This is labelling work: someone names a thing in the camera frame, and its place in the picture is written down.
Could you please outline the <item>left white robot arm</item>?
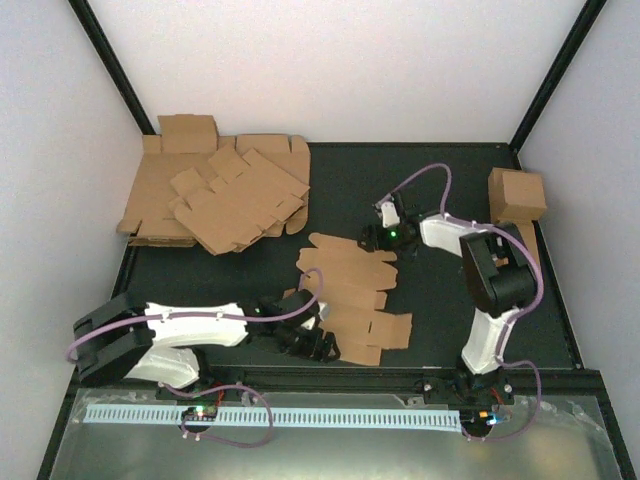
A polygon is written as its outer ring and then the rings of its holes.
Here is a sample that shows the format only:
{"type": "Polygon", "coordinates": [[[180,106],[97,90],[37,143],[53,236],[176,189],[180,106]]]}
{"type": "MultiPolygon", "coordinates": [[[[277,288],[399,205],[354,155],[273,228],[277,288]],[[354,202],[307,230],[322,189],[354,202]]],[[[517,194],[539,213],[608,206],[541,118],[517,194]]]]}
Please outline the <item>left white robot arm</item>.
{"type": "Polygon", "coordinates": [[[306,289],[212,307],[142,302],[125,292],[74,324],[65,356],[85,386],[134,379],[168,384],[202,399],[215,384],[205,347],[254,344],[304,360],[338,360],[337,339],[321,325],[328,311],[328,304],[306,289]]]}

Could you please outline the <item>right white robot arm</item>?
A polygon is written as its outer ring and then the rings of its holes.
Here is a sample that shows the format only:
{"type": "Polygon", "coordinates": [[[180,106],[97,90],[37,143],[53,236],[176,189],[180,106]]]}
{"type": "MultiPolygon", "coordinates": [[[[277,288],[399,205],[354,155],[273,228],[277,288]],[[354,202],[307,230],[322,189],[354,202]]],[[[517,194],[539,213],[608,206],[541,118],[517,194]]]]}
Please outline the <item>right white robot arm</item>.
{"type": "Polygon", "coordinates": [[[419,245],[462,260],[475,310],[468,340],[457,360],[453,389],[461,400],[479,402],[505,367],[504,350],[516,320],[540,300],[540,272],[524,253],[512,224],[480,225],[447,213],[422,215],[368,225],[358,239],[358,246],[368,252],[399,252],[419,245]]]}

